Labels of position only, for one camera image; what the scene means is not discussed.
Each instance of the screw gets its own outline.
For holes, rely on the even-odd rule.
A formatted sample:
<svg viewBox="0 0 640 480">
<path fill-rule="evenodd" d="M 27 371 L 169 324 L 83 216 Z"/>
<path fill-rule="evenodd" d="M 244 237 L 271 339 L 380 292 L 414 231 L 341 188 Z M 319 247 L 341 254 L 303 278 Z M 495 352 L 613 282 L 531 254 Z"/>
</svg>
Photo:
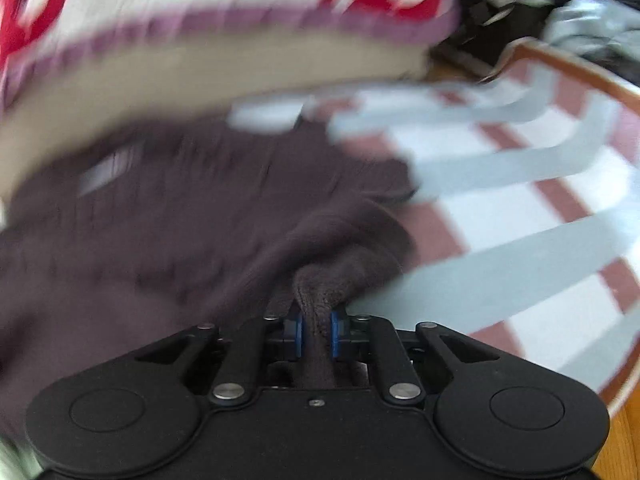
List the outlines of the screw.
<svg viewBox="0 0 640 480">
<path fill-rule="evenodd" d="M 398 383 L 389 388 L 389 393 L 394 399 L 411 400 L 422 393 L 420 386 L 411 383 Z"/>
<path fill-rule="evenodd" d="M 220 400 L 234 400 L 244 395 L 244 388 L 236 383 L 222 383 L 213 389 L 213 394 Z"/>
</svg>

